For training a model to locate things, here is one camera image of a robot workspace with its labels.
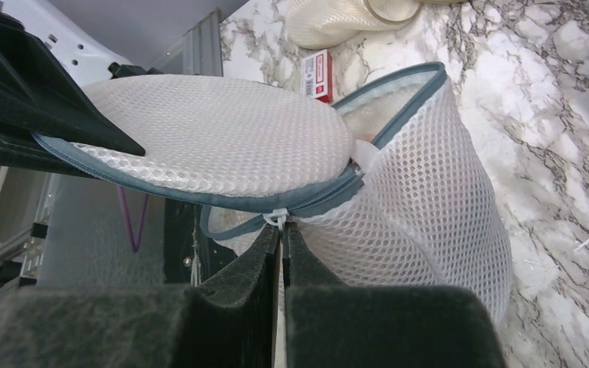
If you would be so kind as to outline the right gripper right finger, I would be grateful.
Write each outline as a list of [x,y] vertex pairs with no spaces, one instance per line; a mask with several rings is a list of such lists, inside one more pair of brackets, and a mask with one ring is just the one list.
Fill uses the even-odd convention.
[[504,367],[488,313],[453,286],[350,287],[294,223],[285,252],[289,367]]

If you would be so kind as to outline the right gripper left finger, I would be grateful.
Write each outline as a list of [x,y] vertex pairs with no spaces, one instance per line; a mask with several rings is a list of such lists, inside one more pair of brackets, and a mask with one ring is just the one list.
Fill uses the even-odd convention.
[[199,286],[25,287],[0,302],[0,367],[271,367],[279,233]]

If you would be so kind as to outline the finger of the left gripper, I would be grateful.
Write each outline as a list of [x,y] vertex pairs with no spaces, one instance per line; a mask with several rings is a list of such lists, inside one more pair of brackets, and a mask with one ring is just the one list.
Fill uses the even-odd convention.
[[137,156],[145,149],[89,101],[42,41],[0,12],[0,166],[82,176],[34,134]]

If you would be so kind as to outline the white mesh laundry bag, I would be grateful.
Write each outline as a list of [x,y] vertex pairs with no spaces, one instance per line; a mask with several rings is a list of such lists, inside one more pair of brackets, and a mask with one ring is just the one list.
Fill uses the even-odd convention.
[[440,62],[326,104],[230,77],[152,74],[84,88],[135,156],[35,134],[51,155],[129,189],[200,204],[201,228],[243,253],[298,225],[351,286],[452,285],[500,322],[512,289],[495,192]]

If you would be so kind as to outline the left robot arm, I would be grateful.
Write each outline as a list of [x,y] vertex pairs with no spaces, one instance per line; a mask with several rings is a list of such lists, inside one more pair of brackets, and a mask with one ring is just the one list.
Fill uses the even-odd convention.
[[77,175],[44,138],[142,156],[82,89],[127,66],[50,2],[0,1],[0,166]]

